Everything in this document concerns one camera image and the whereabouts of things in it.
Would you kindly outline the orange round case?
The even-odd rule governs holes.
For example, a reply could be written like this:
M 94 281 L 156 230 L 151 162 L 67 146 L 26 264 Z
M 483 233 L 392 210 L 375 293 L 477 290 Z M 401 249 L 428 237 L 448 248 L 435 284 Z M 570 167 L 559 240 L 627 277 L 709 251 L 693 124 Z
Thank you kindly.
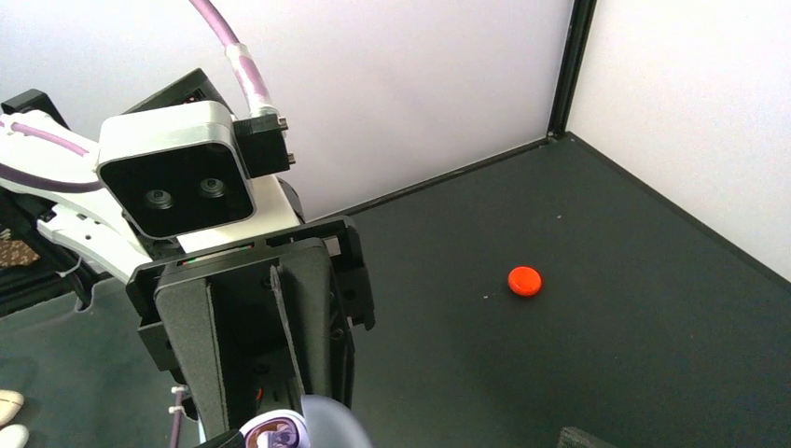
M 543 286 L 540 273 L 529 266 L 513 268 L 507 275 L 509 289 L 520 297 L 532 297 L 538 294 Z

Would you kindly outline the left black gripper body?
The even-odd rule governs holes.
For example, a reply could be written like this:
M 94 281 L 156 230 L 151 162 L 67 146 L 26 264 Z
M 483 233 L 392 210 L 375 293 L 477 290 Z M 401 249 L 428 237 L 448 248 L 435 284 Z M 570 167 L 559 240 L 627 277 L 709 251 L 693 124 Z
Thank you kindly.
M 284 247 L 308 239 L 326 246 L 332 263 L 331 342 L 340 374 L 340 397 L 350 405 L 354 391 L 352 329 L 375 325 L 375 305 L 359 233 L 346 216 L 160 259 L 136 268 L 126 286 L 141 318 L 139 335 L 157 367 L 187 387 L 190 415 L 199 418 L 155 304 L 164 287 L 205 279 L 211 289 L 230 427 L 269 410 L 299 410 L 301 395 L 271 290 L 270 268 Z

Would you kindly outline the lavender earbud charging case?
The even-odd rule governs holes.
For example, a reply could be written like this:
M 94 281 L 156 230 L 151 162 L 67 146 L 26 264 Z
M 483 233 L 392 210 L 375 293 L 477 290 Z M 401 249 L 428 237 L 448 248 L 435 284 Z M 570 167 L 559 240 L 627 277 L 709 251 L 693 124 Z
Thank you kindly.
M 264 412 L 242 425 L 247 432 L 265 421 L 288 418 L 295 421 L 303 436 L 300 447 L 371 448 L 373 443 L 355 415 L 343 404 L 320 395 L 300 398 L 301 411 L 276 409 Z

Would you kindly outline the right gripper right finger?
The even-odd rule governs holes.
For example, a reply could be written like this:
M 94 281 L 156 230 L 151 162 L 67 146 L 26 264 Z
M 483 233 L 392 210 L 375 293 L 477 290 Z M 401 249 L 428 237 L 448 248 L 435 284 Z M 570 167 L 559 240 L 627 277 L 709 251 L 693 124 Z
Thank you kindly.
M 615 445 L 589 434 L 577 427 L 563 427 L 557 448 L 616 448 Z

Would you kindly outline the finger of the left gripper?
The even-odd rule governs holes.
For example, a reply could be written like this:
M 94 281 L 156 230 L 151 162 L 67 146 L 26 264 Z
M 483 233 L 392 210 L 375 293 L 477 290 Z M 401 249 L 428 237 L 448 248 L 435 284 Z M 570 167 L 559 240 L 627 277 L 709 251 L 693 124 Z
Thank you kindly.
M 332 263 L 319 239 L 286 245 L 270 268 L 271 290 L 299 395 L 340 397 L 333 342 Z
M 207 438 L 230 430 L 211 289 L 205 279 L 162 288 L 155 304 Z

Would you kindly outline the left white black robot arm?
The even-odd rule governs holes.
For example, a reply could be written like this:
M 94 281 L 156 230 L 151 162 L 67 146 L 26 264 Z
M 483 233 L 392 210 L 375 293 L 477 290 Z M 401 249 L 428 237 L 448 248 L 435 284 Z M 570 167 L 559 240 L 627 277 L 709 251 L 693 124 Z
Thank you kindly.
M 347 217 L 305 219 L 280 178 L 284 118 L 234 116 L 201 69 L 98 141 L 39 90 L 1 112 L 3 223 L 80 294 L 89 262 L 125 285 L 208 441 L 370 446 L 351 411 L 352 329 L 375 323 L 359 234 Z

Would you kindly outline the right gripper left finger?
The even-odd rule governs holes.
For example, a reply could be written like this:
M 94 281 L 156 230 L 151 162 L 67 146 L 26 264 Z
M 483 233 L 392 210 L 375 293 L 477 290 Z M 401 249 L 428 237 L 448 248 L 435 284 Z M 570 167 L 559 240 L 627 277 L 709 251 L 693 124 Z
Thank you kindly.
M 238 430 L 230 430 L 202 442 L 197 448 L 244 448 L 244 435 Z

